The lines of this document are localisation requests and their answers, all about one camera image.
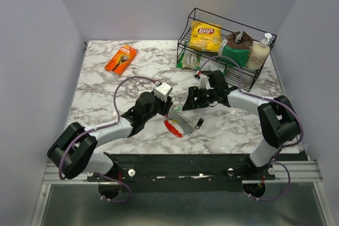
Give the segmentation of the steel key organizer red handle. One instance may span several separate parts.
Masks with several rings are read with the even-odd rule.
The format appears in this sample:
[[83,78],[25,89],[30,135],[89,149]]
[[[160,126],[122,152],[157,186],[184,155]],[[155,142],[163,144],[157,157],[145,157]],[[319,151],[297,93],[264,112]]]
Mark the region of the steel key organizer red handle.
[[183,138],[186,135],[190,135],[194,131],[192,123],[185,118],[180,111],[175,111],[176,106],[172,106],[169,113],[166,115],[164,125],[167,130],[178,138]]

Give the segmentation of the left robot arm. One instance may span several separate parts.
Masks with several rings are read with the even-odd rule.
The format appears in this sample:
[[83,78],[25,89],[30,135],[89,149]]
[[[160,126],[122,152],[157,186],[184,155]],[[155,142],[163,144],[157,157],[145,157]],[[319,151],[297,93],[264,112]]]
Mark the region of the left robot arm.
[[170,96],[163,101],[154,92],[143,92],[117,124],[111,121],[97,128],[86,128],[78,122],[70,124],[49,148],[47,157],[66,179],[81,173],[99,173],[106,181],[114,180],[118,169],[113,160],[104,153],[95,153],[95,148],[136,135],[155,115],[167,115],[172,105]]

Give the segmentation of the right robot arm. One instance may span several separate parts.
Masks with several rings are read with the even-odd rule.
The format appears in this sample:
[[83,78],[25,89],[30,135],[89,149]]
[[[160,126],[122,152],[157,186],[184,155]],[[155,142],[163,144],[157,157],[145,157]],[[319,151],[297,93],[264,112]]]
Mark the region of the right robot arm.
[[203,109],[218,103],[259,117],[263,141],[249,155],[249,163],[244,165],[247,178],[258,178],[263,173],[263,166],[283,145],[301,135],[300,124],[287,97],[263,98],[241,92],[236,86],[228,86],[220,70],[196,73],[194,77],[199,85],[189,87],[183,111]]

